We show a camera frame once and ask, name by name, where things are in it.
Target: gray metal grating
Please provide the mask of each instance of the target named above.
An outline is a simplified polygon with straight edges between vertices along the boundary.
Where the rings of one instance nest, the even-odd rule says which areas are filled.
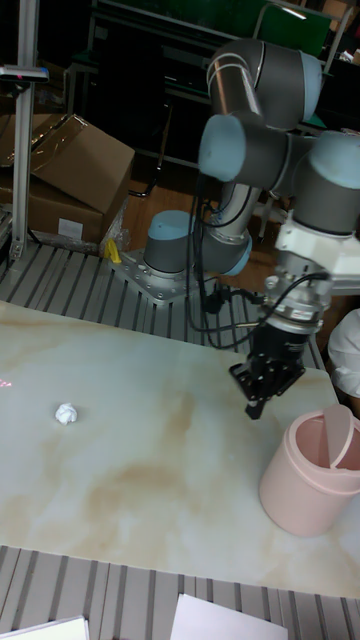
[[[93,256],[30,243],[20,264],[0,265],[0,299],[30,309],[204,344],[188,327],[184,300],[157,306],[125,286]],[[192,301],[195,322],[200,310]],[[251,321],[256,309],[234,298],[214,328]],[[232,330],[221,343],[244,335]],[[238,347],[246,353],[247,344]],[[322,367],[315,343],[307,366]],[[290,640],[360,640],[359,601],[278,591],[0,547],[0,633],[83,614],[91,640],[168,640],[177,598],[186,593],[289,630]]]
[[[0,549],[0,632],[84,615],[91,640],[168,640],[179,593],[288,628],[289,640],[359,640],[358,603]]]

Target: marble tabletop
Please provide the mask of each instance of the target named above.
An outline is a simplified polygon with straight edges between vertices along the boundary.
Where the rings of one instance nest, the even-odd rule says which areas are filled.
[[[314,539],[258,499],[289,423],[335,401],[327,374],[307,370],[253,422],[239,359],[0,303],[0,544],[360,597],[358,499]],[[66,427],[63,402],[79,413]]]

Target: white paper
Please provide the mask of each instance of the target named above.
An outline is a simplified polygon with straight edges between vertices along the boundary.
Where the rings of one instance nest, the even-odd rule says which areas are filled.
[[[0,640],[15,637],[24,640],[89,640],[89,625],[83,616],[71,620],[55,620],[38,627],[5,633],[0,635]]]
[[[61,236],[67,236],[68,238],[73,238],[74,240],[81,240],[83,226],[84,225],[82,225],[80,222],[74,222],[73,220],[65,220],[64,218],[59,218],[58,233]]]
[[[205,600],[179,596],[170,640],[288,640],[288,632]]]

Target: pink container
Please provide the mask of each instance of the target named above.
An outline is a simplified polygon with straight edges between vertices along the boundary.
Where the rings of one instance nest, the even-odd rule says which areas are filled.
[[[270,518],[297,536],[318,536],[360,493],[360,421],[345,457],[330,469],[321,411],[297,418],[260,482],[260,500]]]

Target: yellow object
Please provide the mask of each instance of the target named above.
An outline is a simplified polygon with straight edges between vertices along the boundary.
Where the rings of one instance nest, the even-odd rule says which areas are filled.
[[[117,246],[112,238],[110,238],[105,245],[105,258],[110,258],[114,264],[121,264],[122,260],[119,256]]]

